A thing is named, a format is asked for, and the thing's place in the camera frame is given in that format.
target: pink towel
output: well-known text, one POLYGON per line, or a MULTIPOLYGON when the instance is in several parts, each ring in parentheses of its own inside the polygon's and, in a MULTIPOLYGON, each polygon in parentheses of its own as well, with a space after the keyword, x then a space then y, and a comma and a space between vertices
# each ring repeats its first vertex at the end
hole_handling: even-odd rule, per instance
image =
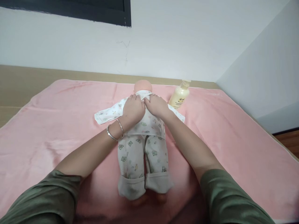
MULTIPOLYGON (((169 100, 175 86, 153 85, 169 100)), ((133 92, 132 84, 58 80, 0 129, 0 217, 71 151, 106 128, 93 115, 133 92)), ((221 90, 190 88, 179 110, 236 182, 277 222, 299 219, 299 163, 221 90)), ((132 209, 118 195, 117 149, 82 185, 77 215, 148 223, 170 221, 199 189, 166 131, 174 187, 163 206, 132 209)))

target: bracelet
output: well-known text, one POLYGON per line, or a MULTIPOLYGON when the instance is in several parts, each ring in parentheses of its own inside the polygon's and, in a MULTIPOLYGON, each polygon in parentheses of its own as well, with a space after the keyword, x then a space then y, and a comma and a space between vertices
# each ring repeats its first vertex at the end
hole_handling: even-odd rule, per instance
POLYGON ((118 121, 119 126, 121 127, 121 131, 122 131, 122 135, 121 135, 120 139, 118 139, 118 140, 122 140, 124 138, 124 130, 122 129, 122 125, 121 125, 121 123, 119 122, 118 119, 117 119, 117 121, 118 121))
POLYGON ((122 135, 120 136, 120 138, 117 140, 116 138, 114 138, 111 134, 110 134, 110 132, 109 132, 109 126, 110 125, 108 125, 107 126, 107 128, 106 128, 106 130, 107 130, 107 134, 113 139, 113 140, 115 140, 115 141, 119 141, 119 140, 122 140, 123 138, 124 138, 124 130, 122 129, 122 126, 121 126, 121 123, 119 122, 119 120, 117 120, 118 121, 118 123, 119 123, 119 126, 121 127, 121 131, 122 131, 122 135))
POLYGON ((117 141, 117 139, 114 138, 114 137, 110 134, 110 132, 109 132, 109 130, 108 130, 109 126, 110 126, 110 125, 108 125, 107 128, 106 128, 106 130, 107 130, 107 134, 108 134, 112 139, 114 139, 115 141, 117 141))

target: lotion bottle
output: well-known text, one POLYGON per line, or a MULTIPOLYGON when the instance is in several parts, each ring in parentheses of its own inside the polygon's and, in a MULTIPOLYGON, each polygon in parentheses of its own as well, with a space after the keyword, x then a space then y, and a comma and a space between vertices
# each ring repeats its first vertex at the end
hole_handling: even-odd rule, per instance
POLYGON ((190 91, 188 87, 190 85, 190 80, 182 80, 181 85, 175 88, 174 93, 172 94, 168 104, 172 106, 174 109, 178 109, 181 107, 186 97, 189 95, 190 91))

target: hand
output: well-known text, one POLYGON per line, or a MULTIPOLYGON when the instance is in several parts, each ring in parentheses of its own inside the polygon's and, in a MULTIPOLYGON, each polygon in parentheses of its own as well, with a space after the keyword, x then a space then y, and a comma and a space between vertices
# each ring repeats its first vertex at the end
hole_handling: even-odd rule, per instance
POLYGON ((123 114, 121 116, 121 120, 128 125, 128 127, 124 127, 124 132, 132 128, 135 124, 137 124, 143 118, 145 113, 145 105, 144 102, 141 101, 140 96, 131 95, 123 109, 123 114))
POLYGON ((168 108, 168 104, 163 98, 157 96, 156 94, 150 95, 150 100, 144 98, 145 105, 149 112, 152 115, 161 118, 162 120, 167 116, 167 114, 171 111, 168 108))

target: black window frame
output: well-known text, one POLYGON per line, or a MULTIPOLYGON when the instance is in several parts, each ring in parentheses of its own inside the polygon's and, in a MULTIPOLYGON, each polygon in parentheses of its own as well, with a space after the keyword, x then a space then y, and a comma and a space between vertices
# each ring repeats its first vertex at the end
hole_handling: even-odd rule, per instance
POLYGON ((132 27, 131 1, 123 0, 123 3, 124 11, 58 0, 0 0, 0 7, 50 13, 60 16, 132 27))

